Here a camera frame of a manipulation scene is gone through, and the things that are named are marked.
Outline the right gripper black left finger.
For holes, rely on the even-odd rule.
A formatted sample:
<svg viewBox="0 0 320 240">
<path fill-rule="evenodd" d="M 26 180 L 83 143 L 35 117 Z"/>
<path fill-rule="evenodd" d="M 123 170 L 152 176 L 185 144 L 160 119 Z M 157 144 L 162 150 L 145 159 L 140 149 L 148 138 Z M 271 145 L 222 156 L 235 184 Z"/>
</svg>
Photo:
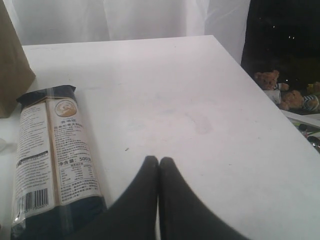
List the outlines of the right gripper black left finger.
<svg viewBox="0 0 320 240">
<path fill-rule="evenodd" d="M 73 240 L 155 240 L 159 161 L 146 156 L 135 178 L 103 214 L 72 235 Z"/>
</svg>

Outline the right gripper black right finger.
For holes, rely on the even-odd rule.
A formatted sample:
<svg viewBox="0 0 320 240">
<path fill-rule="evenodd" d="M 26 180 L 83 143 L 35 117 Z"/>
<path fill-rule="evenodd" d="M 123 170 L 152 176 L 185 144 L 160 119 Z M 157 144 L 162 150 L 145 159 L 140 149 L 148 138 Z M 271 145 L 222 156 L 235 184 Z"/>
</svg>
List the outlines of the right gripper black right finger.
<svg viewBox="0 0 320 240">
<path fill-rule="evenodd" d="M 205 206 L 170 157 L 159 164 L 158 199 L 162 240 L 247 239 Z"/>
</svg>

